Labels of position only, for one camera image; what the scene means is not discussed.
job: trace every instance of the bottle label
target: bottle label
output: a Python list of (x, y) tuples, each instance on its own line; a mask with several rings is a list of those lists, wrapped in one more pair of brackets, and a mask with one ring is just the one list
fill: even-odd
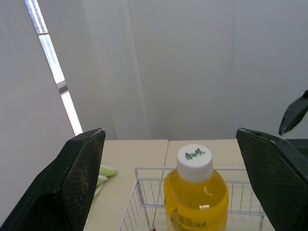
[(196, 222), (192, 218), (179, 214), (175, 208), (170, 217), (167, 215), (167, 230), (168, 231), (224, 231), (226, 228), (226, 219), (218, 224), (207, 226), (206, 221)]

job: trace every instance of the beige table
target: beige table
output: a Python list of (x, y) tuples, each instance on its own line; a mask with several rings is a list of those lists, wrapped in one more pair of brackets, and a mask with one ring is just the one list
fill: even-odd
[[(216, 167), (244, 166), (236, 140), (171, 141), (169, 144), (168, 141), (106, 141), (102, 163), (115, 167), (119, 173), (105, 183), (94, 199), (85, 231), (116, 231), (135, 182), (134, 168), (175, 167), (178, 150), (192, 143), (209, 148)], [(149, 177), (161, 177), (160, 171), (147, 173)]]
[(118, 174), (104, 183), (93, 200), (85, 231), (116, 231), (136, 180), (137, 166), (164, 166), (168, 141), (106, 141), (102, 164)]

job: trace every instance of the bottle cap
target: bottle cap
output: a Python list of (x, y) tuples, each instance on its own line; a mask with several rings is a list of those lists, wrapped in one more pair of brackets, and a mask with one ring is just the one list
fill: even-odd
[(213, 174), (210, 150), (199, 144), (182, 147), (178, 152), (177, 171), (187, 181), (204, 181)]

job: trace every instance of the yellow liquid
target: yellow liquid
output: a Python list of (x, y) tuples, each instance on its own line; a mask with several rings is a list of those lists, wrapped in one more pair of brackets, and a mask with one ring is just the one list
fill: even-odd
[(229, 192), (216, 170), (210, 179), (189, 182), (175, 169), (165, 178), (164, 193), (168, 231), (225, 230)]

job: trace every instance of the green vegetable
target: green vegetable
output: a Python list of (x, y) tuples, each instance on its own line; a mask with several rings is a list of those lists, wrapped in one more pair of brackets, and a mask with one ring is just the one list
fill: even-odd
[(101, 165), (100, 167), (100, 175), (106, 176), (106, 177), (111, 177), (117, 173), (117, 170), (114, 169), (113, 167)]
[(93, 199), (94, 199), (94, 198), (97, 196), (97, 194), (100, 192), (100, 190), (102, 189), (102, 186), (103, 186), (103, 185), (101, 184), (100, 186), (98, 186), (98, 187), (96, 188)]
[(108, 180), (107, 177), (102, 176), (102, 175), (98, 175), (96, 187), (103, 184), (106, 180)]

